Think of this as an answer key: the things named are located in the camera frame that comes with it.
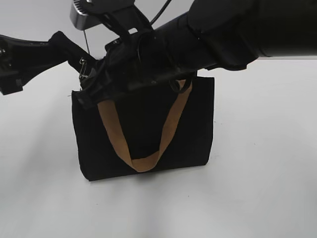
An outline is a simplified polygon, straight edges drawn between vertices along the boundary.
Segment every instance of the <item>black cable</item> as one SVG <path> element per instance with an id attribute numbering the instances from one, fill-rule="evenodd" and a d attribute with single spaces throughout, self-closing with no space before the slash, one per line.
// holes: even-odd
<path id="1" fill-rule="evenodd" d="M 164 6 L 162 7 L 162 9 L 158 12 L 158 14 L 153 18 L 153 20 L 151 21 L 151 25 L 153 25 L 158 19 L 159 17 L 163 14 L 163 12 L 167 9 L 168 5 L 170 4 L 172 0 L 167 0 L 166 3 L 164 4 Z"/>

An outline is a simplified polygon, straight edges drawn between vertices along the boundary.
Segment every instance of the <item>white background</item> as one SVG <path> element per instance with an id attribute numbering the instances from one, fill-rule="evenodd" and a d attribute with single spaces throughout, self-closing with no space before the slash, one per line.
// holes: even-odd
<path id="1" fill-rule="evenodd" d="M 56 12 L 68 4 L 44 2 L 1 5 L 0 34 L 47 40 L 61 29 L 84 46 L 68 10 Z M 0 96 L 0 238 L 317 237 L 317 60 L 200 75 L 216 77 L 209 164 L 93 183 L 72 128 L 75 71 L 65 63 Z"/>

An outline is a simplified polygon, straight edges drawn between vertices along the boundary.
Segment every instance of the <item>metal clip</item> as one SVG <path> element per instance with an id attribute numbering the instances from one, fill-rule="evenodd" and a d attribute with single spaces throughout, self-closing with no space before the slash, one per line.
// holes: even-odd
<path id="1" fill-rule="evenodd" d="M 79 73 L 79 80 L 81 82 L 82 80 L 88 78 L 88 76 L 85 74 L 86 69 L 87 69 L 87 61 L 84 60 L 84 58 L 81 58 L 79 63 L 81 65 L 81 69 L 80 69 L 80 73 Z"/>

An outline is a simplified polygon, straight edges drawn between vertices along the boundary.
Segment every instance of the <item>bag handle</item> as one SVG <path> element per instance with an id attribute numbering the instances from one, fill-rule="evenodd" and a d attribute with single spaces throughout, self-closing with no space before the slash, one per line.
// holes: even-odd
<path id="1" fill-rule="evenodd" d="M 100 116 L 107 131 L 109 140 L 118 157 L 120 157 L 127 165 L 137 172 L 142 173 L 153 169 L 175 135 L 180 117 L 191 91 L 192 85 L 184 93 L 179 94 L 172 105 L 162 129 L 159 150 L 146 158 L 135 160 L 131 159 L 129 147 L 122 131 L 114 101 L 107 100 L 99 103 L 98 109 Z"/>

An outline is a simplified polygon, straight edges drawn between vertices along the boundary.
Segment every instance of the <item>brown strap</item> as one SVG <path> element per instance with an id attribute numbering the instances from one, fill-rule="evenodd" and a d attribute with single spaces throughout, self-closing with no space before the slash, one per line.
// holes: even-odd
<path id="1" fill-rule="evenodd" d="M 190 88 L 187 89 L 185 93 L 179 94 L 174 104 L 172 105 L 162 129 L 159 151 L 146 158 L 136 160 L 131 159 L 129 147 L 122 132 L 115 103 L 110 100 L 99 103 L 99 113 L 107 130 L 109 140 L 117 155 L 137 172 L 141 173 L 153 169 L 157 165 L 162 154 L 167 149 L 175 135 L 178 122 L 183 113 L 191 91 L 192 85 L 190 86 Z"/>

